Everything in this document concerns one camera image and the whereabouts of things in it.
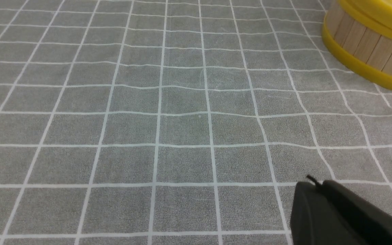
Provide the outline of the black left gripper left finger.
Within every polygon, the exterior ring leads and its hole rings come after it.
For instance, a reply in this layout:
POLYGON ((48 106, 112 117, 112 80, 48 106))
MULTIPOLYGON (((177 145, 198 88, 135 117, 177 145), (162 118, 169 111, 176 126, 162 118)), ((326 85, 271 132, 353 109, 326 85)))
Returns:
POLYGON ((333 180, 306 177, 307 182, 295 186, 290 217, 293 244, 362 245, 362 237, 350 223, 359 196, 333 180))

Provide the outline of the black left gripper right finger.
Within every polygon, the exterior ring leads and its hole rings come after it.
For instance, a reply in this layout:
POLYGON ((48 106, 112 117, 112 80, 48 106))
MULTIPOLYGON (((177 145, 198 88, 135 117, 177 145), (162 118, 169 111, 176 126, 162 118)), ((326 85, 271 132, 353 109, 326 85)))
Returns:
POLYGON ((392 216, 334 180, 322 182, 322 193, 368 245, 392 245, 392 216))

